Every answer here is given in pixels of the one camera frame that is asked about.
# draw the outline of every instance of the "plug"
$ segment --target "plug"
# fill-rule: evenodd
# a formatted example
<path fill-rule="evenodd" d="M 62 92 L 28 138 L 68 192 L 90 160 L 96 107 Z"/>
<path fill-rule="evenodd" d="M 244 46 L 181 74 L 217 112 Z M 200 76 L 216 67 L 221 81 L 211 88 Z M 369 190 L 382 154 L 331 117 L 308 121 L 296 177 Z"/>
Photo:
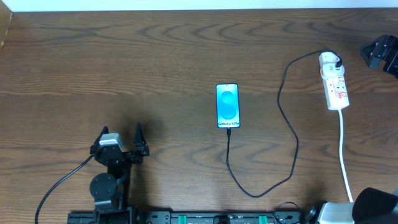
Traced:
<path fill-rule="evenodd" d="M 320 73 L 325 89 L 326 102 L 329 110 L 341 110 L 349 106 L 348 93 L 344 79 L 344 66 L 336 67 L 340 59 L 331 52 L 319 56 Z"/>
<path fill-rule="evenodd" d="M 321 77 L 323 79 L 326 79 L 344 75 L 344 66 L 341 65 L 340 67 L 336 67 L 336 63 L 339 61 L 340 59 L 334 53 L 322 53 L 319 56 L 319 63 L 321 65 Z"/>

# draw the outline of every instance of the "white power strip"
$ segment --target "white power strip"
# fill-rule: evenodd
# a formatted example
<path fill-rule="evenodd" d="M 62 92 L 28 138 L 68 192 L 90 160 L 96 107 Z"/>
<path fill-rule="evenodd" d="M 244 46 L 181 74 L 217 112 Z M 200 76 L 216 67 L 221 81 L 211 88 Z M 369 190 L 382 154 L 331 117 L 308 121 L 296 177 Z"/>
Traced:
<path fill-rule="evenodd" d="M 321 77 L 325 88 L 326 101 L 329 110 L 341 110 L 349 105 L 346 83 L 344 80 L 344 66 L 336 68 L 339 58 L 325 52 L 319 56 Z"/>
<path fill-rule="evenodd" d="M 344 183 L 347 190 L 349 202 L 353 202 L 353 196 L 349 189 L 346 168 L 343 160 L 343 113 L 341 109 L 349 105 L 346 83 L 344 80 L 344 66 L 336 67 L 336 63 L 340 59 L 331 52 L 322 53 L 319 56 L 319 63 L 321 65 L 321 77 L 323 79 L 323 87 L 325 88 L 326 101 L 329 110 L 337 110 L 340 118 L 340 142 L 339 142 L 339 157 L 341 171 L 343 173 Z"/>

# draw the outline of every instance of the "blue circle graphic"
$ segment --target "blue circle graphic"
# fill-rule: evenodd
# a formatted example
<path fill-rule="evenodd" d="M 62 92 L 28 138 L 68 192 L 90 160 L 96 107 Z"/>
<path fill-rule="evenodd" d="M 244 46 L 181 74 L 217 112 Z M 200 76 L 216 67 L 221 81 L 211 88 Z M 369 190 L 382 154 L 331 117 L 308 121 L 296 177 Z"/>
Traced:
<path fill-rule="evenodd" d="M 230 91 L 221 94 L 220 115 L 224 119 L 232 119 L 236 116 L 236 108 L 231 105 L 234 101 L 234 95 Z"/>

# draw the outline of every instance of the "white wall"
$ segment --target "white wall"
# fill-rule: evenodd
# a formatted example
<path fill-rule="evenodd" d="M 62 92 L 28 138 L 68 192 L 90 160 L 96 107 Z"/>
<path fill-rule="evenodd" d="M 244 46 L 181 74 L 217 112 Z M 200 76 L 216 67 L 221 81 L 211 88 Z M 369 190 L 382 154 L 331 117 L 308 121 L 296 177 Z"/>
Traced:
<path fill-rule="evenodd" d="M 13 12 L 398 7 L 398 0 L 2 0 Z"/>

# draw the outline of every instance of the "white cable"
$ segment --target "white cable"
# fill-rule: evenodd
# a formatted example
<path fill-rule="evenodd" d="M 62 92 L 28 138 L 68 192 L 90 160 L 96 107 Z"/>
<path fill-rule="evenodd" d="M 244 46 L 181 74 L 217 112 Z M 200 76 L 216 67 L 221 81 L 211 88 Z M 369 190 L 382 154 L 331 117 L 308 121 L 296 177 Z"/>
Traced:
<path fill-rule="evenodd" d="M 348 179 L 347 179 L 347 174 L 346 174 L 346 168 L 344 166 L 344 159 L 343 159 L 344 126 L 343 126 L 343 113 L 341 112 L 341 110 L 338 110 L 338 116 L 340 118 L 340 143 L 339 143 L 339 146 L 338 146 L 338 154 L 339 154 L 339 157 L 340 157 L 341 171 L 343 172 L 344 184 L 346 186 L 349 202 L 354 202 L 353 201 L 353 196 L 351 195 L 351 191 L 349 189 Z"/>

